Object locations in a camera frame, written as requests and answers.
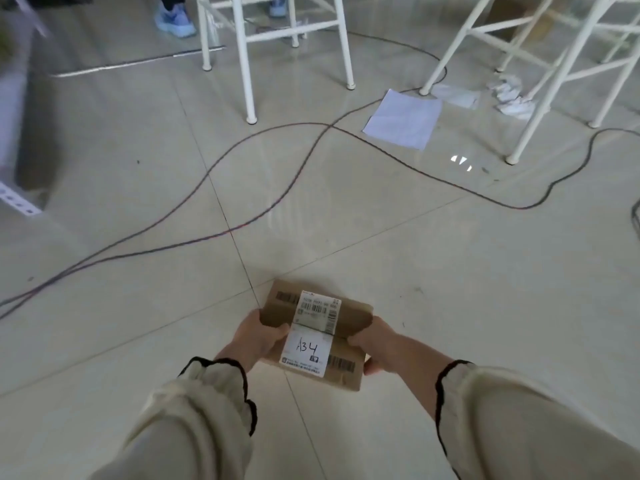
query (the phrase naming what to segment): stool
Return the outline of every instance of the stool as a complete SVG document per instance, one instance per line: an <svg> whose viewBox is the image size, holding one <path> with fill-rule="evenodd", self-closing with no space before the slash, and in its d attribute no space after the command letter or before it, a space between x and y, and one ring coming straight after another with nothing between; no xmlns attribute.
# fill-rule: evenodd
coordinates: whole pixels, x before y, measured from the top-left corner
<svg viewBox="0 0 640 480"><path fill-rule="evenodd" d="M518 161L520 160L520 156L524 151L524 148L526 147L529 140L533 136L533 133L535 132L535 130L538 128L538 125L540 124L540 120L542 120L542 117L545 115L546 112L548 112L551 101L553 101L553 98L555 97L558 90L560 89L560 86L564 82L567 82L569 80L581 79L583 77L588 77L590 75L604 72L606 70L622 67L618 78L613 83L613 86L606 100L604 101L602 108L600 109L600 112L598 113L596 118L589 123L589 126L591 128L598 128L602 124L602 120L604 119L607 112L611 108L613 101L616 99L617 95L619 94L620 89L622 89L622 85L625 83L625 81L628 79L629 75L631 74L631 71L633 70L633 67L636 65L638 58L640 58L640 36L636 39L636 42L627 57L624 57L622 59L619 59L613 62L610 61L611 59L610 57L609 58L605 57L605 59L603 60L604 63L602 63L599 66L580 70L573 73L570 73L570 71L575 60L578 58L578 55L580 55L580 51L584 47L584 44L587 42L587 39L589 38L592 32L594 33L596 33L595 31L622 32L624 34L622 38L613 39L616 41L616 44L618 44L619 42L620 46L625 42L625 39L627 38L627 35L629 33L640 34L640 27L637 26L637 21L640 20L640 18L638 17L637 17L638 20L634 19L634 21L628 25L598 23L601 17L603 17L603 15L609 10L609 8L614 3L619 2L619 3L636 4L636 3L640 3L640 0L594 0L593 5L589 10L589 13L587 14L587 16L583 21L578 21L570 16L561 15L555 12L550 13L555 20L558 20L572 27L577 27L579 29L571 45L567 47L563 51L562 55L556 58L555 62L553 63L548 63L540 59L539 57L533 55L532 53L527 52L526 50L521 48L524 40L533 29L533 26L535 26L535 24L539 21L540 17L544 14L544 12L548 10L553 0L542 0L540 5L536 8L535 12L530 16L525 16L523 18L516 18L514 20L506 20L504 22L492 23L490 25L484 25L480 27L474 27L473 24L476 22L478 17L480 17L484 8L489 4L490 1L491 0L478 1L474 9L472 10L471 14L469 15L468 19L462 25L462 28L460 28L460 31L456 35L452 44L447 49L442 60L438 63L435 71L431 74L430 78L427 80L424 87L421 88L420 94L425 96L429 93L429 91L431 90L431 87L436 81L436 78L438 77L440 72L444 69L445 65L449 63L450 58L455 53L456 49L460 46L460 43L462 42L462 40L467 35L471 35L477 39L480 39L486 42L487 44L493 47L500 48L501 50L506 52L507 55L503 60L503 62L500 63L500 65L497 67L496 69L497 72L503 71L513 57L519 57L527 62L538 65L540 67L544 67L547 70L544 76L542 77L542 79L540 80L540 82L536 85L535 88L533 88L529 92L529 94L525 96L525 98L532 98L533 95L535 95L535 93L542 87L542 85L546 83L546 81L548 81L549 79L551 80L551 83L549 85L549 88L546 94L542 97L540 102L537 104L536 110L533 112L532 117L527 122L527 125L524 128L524 131L520 137L520 140L516 145L516 149L513 151L512 154L510 154L510 156L507 157L506 162L508 164L515 165L516 163L518 163ZM517 27L519 25L525 25L525 26L523 30L510 43L505 42L492 35L489 35L490 32L509 28L509 27ZM616 48L616 46L614 46L614 48L615 50L612 49L613 53L611 54L611 56L613 56L613 54L617 52L619 47Z"/></svg>
<svg viewBox="0 0 640 480"><path fill-rule="evenodd" d="M256 124L255 106L253 104L253 90L251 84L251 71L249 69L249 57L247 55L247 44L249 42L259 42L263 40L273 40L277 38L291 37L291 46L298 47L298 35L324 30L330 27L338 27L340 35L340 45L342 46L342 58L344 59L344 70L346 72L347 89L355 89L353 81L353 71L351 69L351 55L349 53L349 40L347 39L347 26L344 21L344 7L342 0L333 0L332 6L325 0L310 0L320 8L336 15L334 20L327 22L309 23L298 26L296 23L296 5L294 0L289 0L289 27L272 30L268 32L247 35L244 31L243 6L256 3L269 2L271 0L224 0L211 3L209 0L198 0L198 19L200 21L200 42L202 44L202 68L205 71L211 70L211 58L209 55L209 31L207 30L207 19L211 18L212 36L214 42L217 40L215 33L215 19L217 18L224 26L236 32L238 54L240 56L240 72L242 72L242 83L244 88L244 102L246 104L246 122L250 125ZM220 9L231 8L234 14L234 22L231 23Z"/></svg>

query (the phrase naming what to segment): cable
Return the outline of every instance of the cable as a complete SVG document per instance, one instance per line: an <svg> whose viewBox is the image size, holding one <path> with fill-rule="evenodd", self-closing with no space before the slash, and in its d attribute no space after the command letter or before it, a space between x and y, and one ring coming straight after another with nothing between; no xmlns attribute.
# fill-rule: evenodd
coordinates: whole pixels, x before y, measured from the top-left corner
<svg viewBox="0 0 640 480"><path fill-rule="evenodd" d="M352 35L361 36L361 37L364 37L364 38L370 38L370 39L375 39L375 40L386 41L388 43L393 43L395 45L399 45L399 46L402 46L402 47L408 47L408 48L411 48L413 50L417 50L417 51L422 52L424 54L430 55L431 57L433 57L436 60L439 60L439 58L437 58L436 55L433 55L430 52L427 52L426 50L423 50L423 49L417 48L417 47L413 47L413 46L411 46L409 44L406 44L406 43L396 42L396 41L393 41L393 40L384 39L382 37L376 37L376 36L360 34L360 33L357 33L357 32L350 32L350 33ZM447 75L447 69L445 68L443 76L440 78L440 80L438 82L443 81L444 78L446 77L446 75ZM406 90L404 90L402 92L406 93L406 92L410 92L410 91L416 91L418 89L419 88L406 89ZM483 194L480 194L478 192L475 192L473 190L469 190L467 188L462 187L461 185L454 184L452 182L448 182L448 181L446 181L446 180L444 180L442 178L430 175L427 172L424 172L424 171L422 171L420 169L412 167L411 165L405 163L404 161L396 158L391 153L388 153L385 150L383 150L382 148L376 146L375 144L370 143L369 141L365 140L364 138L362 138L362 137L360 137L360 136L358 136L358 135L356 135L354 133L351 133L351 132L349 132L349 131L347 131L345 129L336 127L336 124L338 124L341 120L345 119L348 115L353 114L354 112L357 112L357 111L361 111L361 110L363 110L363 109L365 109L365 108L367 108L367 107L369 107L369 106L371 106L371 105L373 105L375 103L378 103L380 101L382 101L382 98L377 99L375 101L372 101L370 103L364 104L363 106L357 107L356 109L352 109L352 110L350 110L348 112L345 112L343 115L338 117L332 123L319 123L319 122L288 123L288 124L279 125L279 126L276 126L276 127L272 127L272 128L267 128L267 129L261 130L261 131L259 131L257 133L251 134L251 135L243 138L242 140L236 142L235 144L231 145L231 147L229 147L213 163L213 165L206 171L204 176L200 179L199 183L194 187L194 189L190 193L188 193L187 197L182 199L182 201L180 201L174 208L172 208L167 214L165 214L164 217L161 217L160 219L156 220L156 222L153 222L151 225L148 225L144 229L142 229L140 231L137 231L137 232L135 232L133 234L130 234L130 235L126 236L126 237L123 237L122 239L119 239L119 240L115 241L114 243L109 244L108 246L105 246L102 249L92 253L91 255L85 257L84 259L81 259L77 263L65 268L60 273L52 276L50 279L48 279L45 282L41 283L40 285L32 288L31 290L25 291L25 292L23 292L21 294L18 294L16 296L12 296L11 298L7 298L7 299L2 300L2 302L0 302L0 306L9 305L9 304L14 303L16 301L18 301L18 303L14 304L14 306L12 306L9 310L7 310L2 315L0 315L0 319L5 318L5 317L9 316L10 314L14 313L16 310L18 310L21 306L23 306L29 300L31 300L32 298L36 297L36 295L38 293L40 293L41 291L43 291L44 289L52 286L53 284L59 282L62 279L66 278L66 277L68 277L68 276L70 276L72 274L75 274L75 273L77 273L79 271L82 271L84 269L90 268L92 266L96 266L96 265L101 264L101 263L109 262L109 261L115 261L115 260L129 258L129 257L153 254L153 253L157 253L157 252L161 252L161 251L166 251L166 250L170 250L170 249L174 249L174 248L179 248L179 247L182 247L182 246L188 246L190 244L196 244L197 242L208 241L210 239L215 239L217 237L221 237L221 236L226 235L228 233L234 232L236 230L241 229L242 227L248 226L249 224L252 224L253 222L256 222L258 219L260 219L261 217L266 215L268 212L270 212L272 209L274 209L284 199L284 197L286 197L286 195L290 192L290 190L292 189L293 185L298 180L298 177L300 176L302 170L307 165L307 162L308 162L309 158L311 157L311 155L313 154L314 150L316 149L316 146L318 145L320 140L323 138L323 136L327 133L327 131L329 131L329 129L337 130L337 131L340 131L340 132L342 132L344 134L347 134L347 135L349 135L351 137L354 137L357 140L359 140L359 141L361 141L361 142L363 142L365 144L368 144L372 148L375 148L379 152L383 153L384 155L388 156L389 158L393 159L394 161L400 163L401 165L407 167L408 169L411 169L412 171L420 173L421 175L423 175L423 176L425 176L427 178L430 178L432 180L436 180L437 182L441 182L441 183L450 185L452 187L458 188L458 189L460 189L462 191L465 191L467 193L475 195L478 198L484 199L485 201L488 201L488 202L491 202L493 204L499 205L500 207L504 207L504 208L512 209L512 210L528 210L528 209L533 209L535 207L538 207L538 206L542 205L549 198L549 195L551 195L551 192L552 192L553 188L557 184L559 184L560 182L564 182L565 180L573 177L574 175L578 174L581 170L583 170L588 165L589 161L591 160L591 156L592 156L592 153L593 153L593 144L594 144L594 142L595 142L595 140L596 140L598 135L600 135L600 134L602 134L604 132L607 132L607 131L622 131L622 132L626 132L626 133L630 133L630 134L635 134L636 136L640 137L640 132L636 132L636 131L628 130L628 129L624 129L624 128L605 128L605 129L597 131L590 138L587 154L586 154L584 160L582 161L582 163L580 164L580 166L577 169L573 170L572 172L570 172L569 174L565 175L564 177L558 178L558 179L554 180L553 182L551 182L548 185L547 190L544 193L544 195L542 195L542 197L540 197L540 199L537 200L536 202L534 202L534 203L532 203L530 205L523 206L523 207L517 207L517 206L514 206L514 205L510 205L510 204L507 204L507 203L500 202L498 200L492 199L491 197L487 197L487 196L485 196ZM106 252L107 250L110 250L110 249L116 247L117 245L119 245L119 244L121 244L123 242L129 241L130 239L133 239L134 237L137 237L140 234L143 234L143 233L153 229L154 227L156 227L160 223L164 222L176 210L180 209L181 206L183 206L183 204L185 204L185 202L187 202L194 195L194 193L197 192L197 190L200 188L200 186L202 186L202 184L204 183L206 178L209 176L209 174L212 172L212 170L220 163L220 161L222 161L231 151L233 151L240 144L244 143L245 141L250 140L251 138L254 138L254 137L259 136L259 135L261 135L263 133L266 133L268 131L274 131L274 130L281 129L281 128L303 126L303 125L304 126L324 126L324 129L322 130L320 135L318 135L316 137L316 139L314 140L313 144L311 145L311 148L307 152L307 154L306 154L304 160L302 161L299 169L297 170L295 176L293 177L292 181L289 183L287 188L284 190L284 192L276 199L276 201L274 201L270 206L268 206L265 210L260 212L258 215L252 217L251 219L245 221L242 224L239 224L237 226L231 227L231 228L229 228L229 229L227 229L225 231L219 232L219 233L215 233L215 234L199 237L199 238L196 238L196 239L191 239L189 241L177 242L177 243L174 243L174 244L169 244L167 246L160 246L160 247L149 249L149 250L143 250L143 251L136 251L136 252L132 252L132 253L119 254L119 255L114 255L114 256L98 259L96 261L87 262L87 261L91 260L92 258L95 258L96 256ZM640 207L640 201L638 201L638 202L636 202L636 204L634 204L634 206L633 206L633 208L631 210L631 217L632 217L632 224L633 224L634 228L636 229L636 231L638 231L638 234L639 234L639 237L640 237L640 219L638 218L638 215L637 215L637 211L638 211L639 207Z"/></svg>

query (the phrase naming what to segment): blue sneaker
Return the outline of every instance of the blue sneaker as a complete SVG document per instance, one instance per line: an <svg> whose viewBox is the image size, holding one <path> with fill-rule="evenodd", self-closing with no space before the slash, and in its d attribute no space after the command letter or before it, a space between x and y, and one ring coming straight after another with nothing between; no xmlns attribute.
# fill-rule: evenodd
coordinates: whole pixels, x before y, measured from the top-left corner
<svg viewBox="0 0 640 480"><path fill-rule="evenodd" d="M160 3L154 20L156 27L176 37L185 38L196 35L196 27L187 16L187 12L184 10L184 3L176 3L171 11Z"/></svg>
<svg viewBox="0 0 640 480"><path fill-rule="evenodd" d="M282 18L287 15L287 0L271 0L269 2L269 16Z"/></svg>

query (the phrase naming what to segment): beige jacket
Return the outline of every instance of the beige jacket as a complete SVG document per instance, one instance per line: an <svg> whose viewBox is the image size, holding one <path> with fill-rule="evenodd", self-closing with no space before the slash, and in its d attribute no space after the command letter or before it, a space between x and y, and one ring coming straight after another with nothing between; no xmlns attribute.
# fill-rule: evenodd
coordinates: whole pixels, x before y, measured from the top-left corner
<svg viewBox="0 0 640 480"><path fill-rule="evenodd" d="M640 479L640 452L514 372L455 361L436 390L438 437L461 480ZM256 421L240 364L196 357L91 480L240 480Z"/></svg>

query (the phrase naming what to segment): black sleeve trim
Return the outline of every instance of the black sleeve trim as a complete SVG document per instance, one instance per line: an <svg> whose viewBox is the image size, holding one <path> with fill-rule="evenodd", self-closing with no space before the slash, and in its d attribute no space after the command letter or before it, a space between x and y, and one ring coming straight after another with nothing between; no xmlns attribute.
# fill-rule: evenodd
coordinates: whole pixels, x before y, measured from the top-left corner
<svg viewBox="0 0 640 480"><path fill-rule="evenodd" d="M447 449L442 442L442 438L440 437L440 415L442 414L442 405L444 404L444 388L442 387L442 380L447 376L447 374L457 365L461 363L470 363L468 360L454 360L448 366L446 366L441 373L438 374L438 380L436 381L436 394L438 395L436 398L436 431L438 433L438 440L440 441L440 445L442 446L442 450L444 454L447 454Z"/></svg>
<svg viewBox="0 0 640 480"><path fill-rule="evenodd" d="M193 362L198 362L203 367L209 367L210 365L215 365L217 363L226 363L227 365L238 368L243 380L244 402L249 406L249 410L251 411L251 428L249 430L249 436L253 436L253 433L255 432L255 425L258 423L258 408L251 399L247 399L247 395L249 393L249 382L246 380L246 372L244 371L243 366L235 359L220 358L216 360L209 360L203 357L193 357L180 372L179 377L184 374Z"/></svg>

